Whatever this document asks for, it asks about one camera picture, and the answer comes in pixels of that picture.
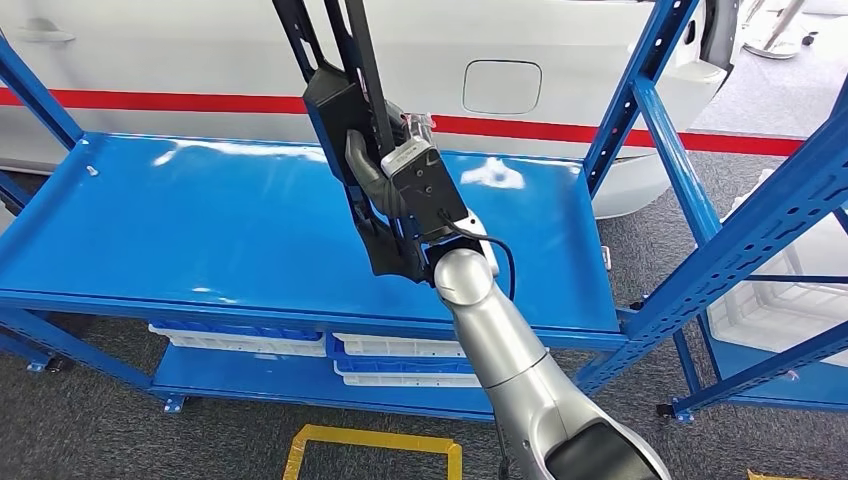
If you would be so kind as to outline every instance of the white plastic crate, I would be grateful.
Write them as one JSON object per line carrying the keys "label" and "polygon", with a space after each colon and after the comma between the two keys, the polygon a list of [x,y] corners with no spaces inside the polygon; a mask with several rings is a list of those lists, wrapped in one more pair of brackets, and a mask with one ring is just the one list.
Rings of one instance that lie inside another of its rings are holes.
{"label": "white plastic crate", "polygon": [[344,342],[344,350],[348,355],[465,358],[465,352],[462,351],[459,342],[455,341],[377,337],[346,333],[333,333],[333,336]]}
{"label": "white plastic crate", "polygon": [[[770,174],[764,170],[757,186]],[[737,198],[733,209],[747,196]],[[755,273],[844,276],[846,250],[848,237],[828,215]],[[845,321],[846,315],[848,285],[806,282],[741,282],[708,309],[710,331],[717,340],[772,352],[818,335]],[[848,367],[848,351],[823,361]]]}
{"label": "white plastic crate", "polygon": [[148,325],[147,329],[153,333],[167,336],[171,339],[171,343],[177,347],[210,348],[239,352],[298,355],[303,357],[327,356],[324,348],[325,337],[323,335],[318,340],[290,340],[286,338],[156,328],[153,325]]}
{"label": "white plastic crate", "polygon": [[342,372],[333,362],[333,370],[345,385],[357,387],[479,387],[477,376],[468,373],[389,373]]}

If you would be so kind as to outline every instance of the white floor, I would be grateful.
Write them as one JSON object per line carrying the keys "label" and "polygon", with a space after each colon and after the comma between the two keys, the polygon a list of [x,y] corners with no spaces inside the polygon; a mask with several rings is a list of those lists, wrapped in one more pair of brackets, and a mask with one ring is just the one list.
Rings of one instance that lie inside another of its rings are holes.
{"label": "white floor", "polygon": [[693,130],[807,137],[827,119],[848,76],[848,17],[802,15],[795,23],[799,38],[819,32],[813,44],[789,60],[742,50]]}

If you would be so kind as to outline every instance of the gray carpet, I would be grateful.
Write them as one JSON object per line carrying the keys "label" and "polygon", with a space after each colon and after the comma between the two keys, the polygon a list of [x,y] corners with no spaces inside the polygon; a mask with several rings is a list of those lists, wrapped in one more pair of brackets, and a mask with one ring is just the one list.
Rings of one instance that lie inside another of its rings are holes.
{"label": "gray carpet", "polygon": [[[693,154],[720,212],[778,159]],[[37,179],[28,179],[37,184]],[[668,192],[648,208],[600,223],[613,255],[619,304],[654,288],[686,256],[692,238]],[[139,321],[59,315],[59,325],[147,371],[164,348]],[[88,323],[86,328],[79,325]],[[702,344],[689,332],[702,370]],[[586,355],[556,352],[567,371]],[[494,479],[498,448],[491,425],[297,405],[195,399],[179,415],[82,367],[31,374],[0,356],[0,478],[277,479],[292,436],[305,423],[450,437],[463,447],[463,474]],[[654,405],[685,393],[670,342],[613,381],[598,403],[643,435],[678,479],[743,479],[746,470],[815,479],[848,478],[848,418],[837,414],[719,406],[679,425]],[[439,455],[313,444],[301,479],[437,479]]]}

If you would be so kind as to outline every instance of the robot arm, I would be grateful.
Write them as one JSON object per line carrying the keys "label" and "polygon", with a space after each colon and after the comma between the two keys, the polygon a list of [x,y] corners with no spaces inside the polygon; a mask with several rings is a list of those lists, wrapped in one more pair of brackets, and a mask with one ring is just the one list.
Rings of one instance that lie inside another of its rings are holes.
{"label": "robot arm", "polygon": [[434,281],[528,479],[670,478],[641,437],[571,383],[500,290],[483,255],[448,252],[436,264]]}

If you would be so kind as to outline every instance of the blue metal shelf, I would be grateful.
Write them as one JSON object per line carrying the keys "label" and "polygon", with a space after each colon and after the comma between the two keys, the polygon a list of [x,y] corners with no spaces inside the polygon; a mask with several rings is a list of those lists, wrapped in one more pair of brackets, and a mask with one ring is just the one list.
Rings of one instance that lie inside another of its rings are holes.
{"label": "blue metal shelf", "polygon": [[491,420],[481,388],[354,387],[329,358],[169,346],[153,377],[166,395],[270,400],[380,412]]}
{"label": "blue metal shelf", "polygon": [[[578,373],[587,393],[669,337],[688,358],[685,323],[848,201],[846,82],[831,117],[719,224],[655,90],[697,3],[654,3],[582,167],[444,155],[467,204],[512,247],[517,305],[543,343],[608,352]],[[31,200],[0,177],[0,196],[23,208],[0,237],[0,326],[162,398],[166,411],[178,411],[186,395],[203,395],[490,418],[479,390],[344,387],[330,359],[169,347],[149,377],[29,313],[454,338],[429,288],[371,275],[342,189],[317,147],[83,132],[2,37],[0,77],[70,150]],[[639,114],[698,247],[641,310],[620,310],[619,324],[591,197]],[[839,218],[848,226],[848,216]],[[722,378],[702,387],[686,368],[694,393],[675,413],[728,399],[839,405],[846,393],[808,388],[842,373],[807,365],[848,347],[848,323],[769,358],[710,347]],[[803,388],[780,384],[790,369]]]}
{"label": "blue metal shelf", "polygon": [[[466,203],[510,243],[531,324],[618,335],[601,256],[585,253],[601,246],[580,167],[444,159]],[[356,230],[340,228],[349,216],[316,146],[86,133],[0,238],[0,290],[312,316],[354,333],[362,323],[401,335],[406,321],[452,329],[428,286],[371,273]]]}

